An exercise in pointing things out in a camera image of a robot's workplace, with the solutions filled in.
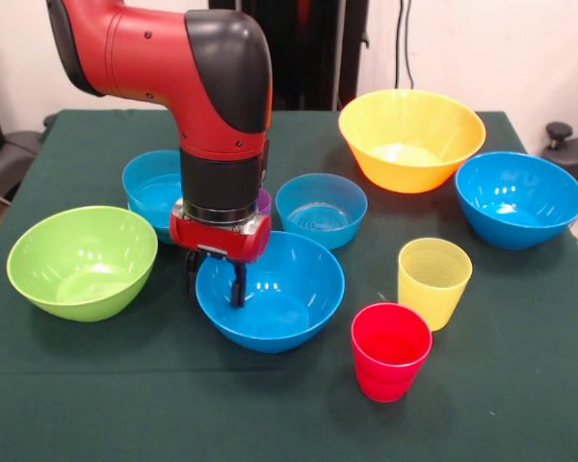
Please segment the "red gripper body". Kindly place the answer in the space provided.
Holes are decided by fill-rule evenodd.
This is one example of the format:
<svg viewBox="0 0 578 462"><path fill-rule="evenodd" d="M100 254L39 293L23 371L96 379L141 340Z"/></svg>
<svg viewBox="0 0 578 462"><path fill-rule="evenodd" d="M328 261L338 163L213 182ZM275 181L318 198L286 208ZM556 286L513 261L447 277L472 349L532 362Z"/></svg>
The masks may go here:
<svg viewBox="0 0 578 462"><path fill-rule="evenodd" d="M207 251L231 262L251 264L265 252L271 237L272 221L256 213L250 220L236 225L215 226L172 213L170 234L173 242L192 251Z"/></svg>

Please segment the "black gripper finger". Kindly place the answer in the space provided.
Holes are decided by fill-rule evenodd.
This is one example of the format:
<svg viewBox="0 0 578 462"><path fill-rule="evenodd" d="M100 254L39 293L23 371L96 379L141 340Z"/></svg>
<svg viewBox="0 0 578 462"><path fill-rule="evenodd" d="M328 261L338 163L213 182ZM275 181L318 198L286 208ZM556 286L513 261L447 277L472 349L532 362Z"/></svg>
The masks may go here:
<svg viewBox="0 0 578 462"><path fill-rule="evenodd" d="M235 262L233 264L235 280L231 286L231 306L241 308L245 305L247 267L245 263Z"/></svg>
<svg viewBox="0 0 578 462"><path fill-rule="evenodd" d="M194 295L196 293L197 274L201 264L202 254L194 250L188 250L186 253L186 288L188 295Z"/></svg>

